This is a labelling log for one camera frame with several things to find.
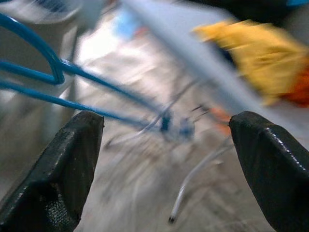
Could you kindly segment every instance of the yellow rag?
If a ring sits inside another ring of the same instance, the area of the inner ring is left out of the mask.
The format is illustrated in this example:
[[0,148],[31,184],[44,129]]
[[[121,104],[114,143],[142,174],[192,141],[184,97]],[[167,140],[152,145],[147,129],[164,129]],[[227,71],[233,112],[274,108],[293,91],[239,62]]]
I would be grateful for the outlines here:
[[202,41],[215,41],[230,52],[241,74],[260,91],[265,105],[291,90],[308,53],[307,47],[284,30],[250,20],[201,26],[194,32]]

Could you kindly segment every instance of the floor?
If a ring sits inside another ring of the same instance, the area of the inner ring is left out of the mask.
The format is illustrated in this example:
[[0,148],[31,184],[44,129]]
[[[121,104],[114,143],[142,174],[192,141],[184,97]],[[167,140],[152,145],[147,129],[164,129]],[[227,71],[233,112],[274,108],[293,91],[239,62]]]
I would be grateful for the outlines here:
[[[132,41],[115,37],[113,14],[85,35],[76,62],[90,72],[109,75],[161,103],[192,81],[182,66],[151,35]],[[77,81],[78,101],[141,118],[153,116],[110,91]],[[213,104],[198,85],[174,107],[176,118],[191,116],[199,103]],[[0,198],[16,177],[27,171],[46,143],[37,138],[36,113],[28,107],[1,120]],[[168,143],[147,134],[126,143],[105,145],[133,132],[106,120],[95,180],[76,232],[273,232],[260,211],[232,149],[202,170],[188,185],[179,218],[168,224],[179,187],[189,171],[215,149],[226,135],[202,116],[192,143]]]

